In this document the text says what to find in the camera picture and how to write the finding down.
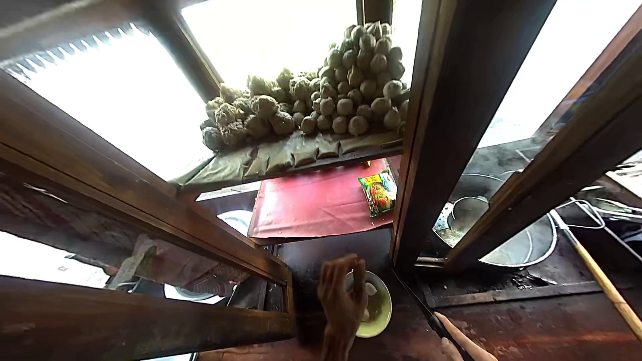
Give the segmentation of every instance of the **pile of meatballs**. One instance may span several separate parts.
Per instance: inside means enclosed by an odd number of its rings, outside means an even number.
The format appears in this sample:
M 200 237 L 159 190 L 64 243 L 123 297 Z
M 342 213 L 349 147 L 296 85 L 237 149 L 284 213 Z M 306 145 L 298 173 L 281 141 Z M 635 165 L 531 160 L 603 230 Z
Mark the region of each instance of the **pile of meatballs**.
M 248 76 L 249 91 L 223 85 L 205 106 L 203 143 L 217 152 L 297 128 L 359 136 L 375 123 L 402 132 L 408 110 L 408 100 L 399 100 L 407 91 L 402 56 L 389 24 L 351 25 L 319 69 L 298 76 L 283 69 L 275 81 Z

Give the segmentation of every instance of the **hand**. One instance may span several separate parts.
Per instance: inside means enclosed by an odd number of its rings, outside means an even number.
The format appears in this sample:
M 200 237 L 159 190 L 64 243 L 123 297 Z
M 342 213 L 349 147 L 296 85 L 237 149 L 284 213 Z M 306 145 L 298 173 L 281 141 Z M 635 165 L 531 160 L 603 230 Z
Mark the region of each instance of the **hand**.
M 444 327 L 453 336 L 453 339 L 464 349 L 475 361 L 497 361 L 497 358 L 488 351 L 484 350 L 476 343 L 464 335 L 450 320 L 441 313 L 435 312 L 435 315 L 441 320 Z M 447 338 L 442 338 L 442 349 L 450 361 L 464 361 L 457 351 L 455 345 Z
M 346 292 L 343 279 L 354 269 L 354 286 Z M 327 324 L 325 326 L 323 360 L 347 360 L 348 351 L 361 323 L 368 303 L 365 293 L 365 261 L 356 254 L 325 262 L 317 288 Z

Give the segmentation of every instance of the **knife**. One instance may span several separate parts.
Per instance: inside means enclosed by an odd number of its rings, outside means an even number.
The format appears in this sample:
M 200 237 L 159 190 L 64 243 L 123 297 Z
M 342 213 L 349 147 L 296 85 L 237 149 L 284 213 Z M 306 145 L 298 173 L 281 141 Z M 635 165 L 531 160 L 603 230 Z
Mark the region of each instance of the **knife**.
M 412 298 L 414 298 L 414 299 L 415 299 L 415 302 L 417 303 L 417 305 L 418 305 L 418 306 L 419 306 L 419 308 L 421 309 L 421 312 L 423 312 L 424 316 L 426 317 L 426 320 L 428 321 L 428 325 L 430 326 L 430 328 L 432 328 L 435 332 L 437 332 L 437 335 L 439 335 L 439 337 L 445 337 L 445 338 L 447 338 L 448 340 L 450 340 L 450 342 L 452 342 L 452 343 L 453 343 L 453 345 L 455 345 L 455 347 L 457 348 L 457 351 L 459 351 L 459 354 L 462 356 L 462 358 L 463 358 L 463 360 L 464 360 L 464 361 L 474 361 L 474 359 L 470 356 L 470 354 L 468 354 L 468 352 L 466 352 L 466 350 L 464 350 L 464 349 L 463 349 L 463 348 L 462 348 L 462 347 L 457 343 L 457 341 L 455 341 L 455 339 L 454 339 L 454 338 L 453 338 L 453 336 L 450 334 L 450 332 L 448 332 L 448 330 L 446 329 L 446 327 L 444 327 L 444 324 L 443 324 L 443 323 L 441 322 L 441 320 L 440 320 L 439 318 L 437 318 L 437 316 L 435 315 L 435 311 L 434 311 L 432 308 L 430 308 L 430 307 L 428 307 L 428 306 L 426 305 L 426 301 L 425 301 L 425 299 L 422 299 L 422 297 L 418 296 L 418 295 L 417 295 L 417 293 L 416 293 L 416 292 L 414 292 L 414 291 L 413 291 L 413 290 L 412 290 L 412 289 L 411 289 L 411 288 L 410 288 L 410 287 L 409 287 L 409 286 L 408 286 L 408 285 L 407 285 L 407 284 L 406 284 L 406 283 L 401 279 L 401 277 L 399 277 L 399 274 L 397 273 L 397 271 L 396 271 L 394 268 L 392 269 L 392 273 L 395 275 L 395 277 L 397 278 L 397 280 L 399 280 L 399 282 L 401 283 L 401 285 L 403 286 L 403 288 L 406 290 L 406 292 L 408 292 L 408 293 L 412 296 Z

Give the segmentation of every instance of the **fingers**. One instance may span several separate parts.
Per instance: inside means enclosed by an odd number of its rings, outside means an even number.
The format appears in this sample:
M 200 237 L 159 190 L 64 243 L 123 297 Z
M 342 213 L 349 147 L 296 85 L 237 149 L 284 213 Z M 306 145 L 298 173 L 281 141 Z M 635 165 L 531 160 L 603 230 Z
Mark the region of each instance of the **fingers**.
M 329 265 L 327 262 L 324 262 L 321 265 L 321 275 L 319 277 L 319 286 L 317 287 L 317 296 L 319 299 L 323 299 L 327 294 L 327 285 L 329 277 Z
M 464 358 L 459 354 L 455 345 L 445 337 L 442 338 L 442 351 L 450 361 L 464 361 Z
M 343 290 L 343 279 L 349 268 L 356 268 L 359 257 L 356 254 L 348 254 L 337 260 L 324 262 L 321 266 L 317 296 L 330 298 Z
M 450 322 L 446 316 L 438 312 L 435 312 L 435 315 L 439 318 L 442 324 L 444 324 L 446 330 L 453 336 L 453 339 L 459 344 L 459 346 L 466 350 L 473 359 L 488 360 L 489 357 L 492 357 L 491 360 L 497 360 L 497 358 L 492 356 L 488 351 L 484 350 L 471 339 L 466 337 L 466 335 L 464 335 L 452 322 Z
M 354 267 L 354 285 L 352 286 L 354 290 L 353 298 L 355 301 L 362 303 L 365 293 L 365 261 L 357 261 Z

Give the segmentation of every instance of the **metal pot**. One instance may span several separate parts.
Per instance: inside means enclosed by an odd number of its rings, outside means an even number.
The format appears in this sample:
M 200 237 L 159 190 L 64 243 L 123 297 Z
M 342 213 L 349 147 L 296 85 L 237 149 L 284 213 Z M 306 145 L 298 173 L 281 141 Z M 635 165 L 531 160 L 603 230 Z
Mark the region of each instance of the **metal pot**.
M 455 189 L 448 199 L 439 220 L 433 231 L 443 244 L 438 245 L 441 249 L 452 249 L 461 237 L 468 230 L 483 212 L 472 207 L 475 203 L 472 198 L 478 200 L 490 200 L 503 184 L 503 180 L 490 175 L 464 173 L 459 178 Z M 455 210 L 456 205 L 463 205 Z M 462 220 L 461 229 L 457 229 L 453 222 L 455 219 L 468 217 Z M 557 231 L 553 218 L 546 214 L 526 229 L 517 233 L 503 245 L 488 253 L 479 260 L 479 265 L 491 266 L 501 269 L 515 269 L 534 265 L 545 260 L 555 249 L 557 243 Z

